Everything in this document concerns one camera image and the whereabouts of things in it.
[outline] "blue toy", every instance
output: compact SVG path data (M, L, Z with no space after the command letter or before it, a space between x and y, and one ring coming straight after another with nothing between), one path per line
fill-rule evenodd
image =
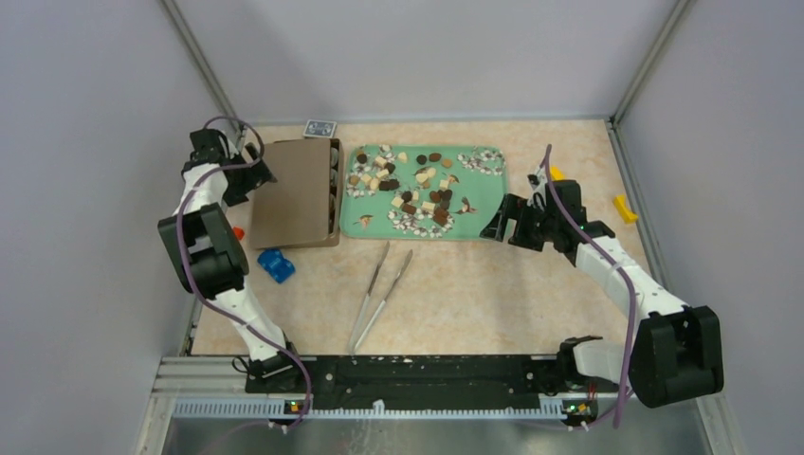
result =
M296 272L296 267L278 249L267 249L257 258L257 264L268 272L276 282L282 283Z

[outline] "brown cardboard box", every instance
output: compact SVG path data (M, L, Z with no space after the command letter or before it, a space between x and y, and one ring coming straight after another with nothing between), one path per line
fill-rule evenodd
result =
M331 149L338 160L332 166ZM248 245L255 249L336 246L343 192L340 140L315 138L274 142L263 158L276 183L253 194Z

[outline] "yellow object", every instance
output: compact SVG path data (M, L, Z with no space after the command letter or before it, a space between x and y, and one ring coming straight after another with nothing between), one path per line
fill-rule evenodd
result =
M556 181L564 179L564 174L556 166L550 166L550 176Z
M617 211L620 213L620 217L622 217L626 224L630 225L632 223L636 223L636 220L639 219L639 215L629 210L628 206L626 205L625 194L616 196L613 202L614 206L617 208Z

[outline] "green tray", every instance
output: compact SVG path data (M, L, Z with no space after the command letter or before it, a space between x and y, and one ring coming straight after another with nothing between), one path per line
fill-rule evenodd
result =
M365 164L356 157L362 150L367 156ZM400 154L407 155L402 163ZM441 160L421 165L419 155L441 154ZM395 191L372 191L360 179L363 174L374 177L380 170L375 159L381 156L396 169L383 180L397 179L400 187ZM446 168L444 159L452 160ZM340 228L343 233L366 239L445 239L478 240L480 231L494 216L503 196L507 193L508 177L505 158L499 149L486 146L457 145L365 145L354 149L346 167L346 192L340 211ZM436 175L429 180L430 188L423 189L415 175L422 168L433 167ZM439 226L432 213L421 210L422 202L430 202L429 192L438 191L441 180L451 180L452 198L448 209L448 222ZM392 205L403 191L418 191L418 208L415 214L404 213Z

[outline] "beige tabletop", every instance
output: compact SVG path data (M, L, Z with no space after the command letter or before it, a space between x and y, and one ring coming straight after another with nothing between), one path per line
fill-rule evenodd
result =
M298 125L259 131L269 142L299 138L302 130ZM508 164L509 190L519 195L530 193L525 176L552 143L552 164L581 184L589 219L608 224L647 270L636 225L623 223L612 204L624 189L602 120L342 124L337 133L347 154L378 143L499 147ZM248 203L227 212L232 225L243 228L249 214ZM260 251L246 247L248 279L265 312L300 353L343 355L384 244L342 236L336 247L287 249L283 254L296 274L283 284L256 264ZM551 246L538 253L482 240L392 241L369 314L409 249L411 265L359 354L550 354L567 337L624 339L625 316ZM228 320L205 308L192 353L247 350Z

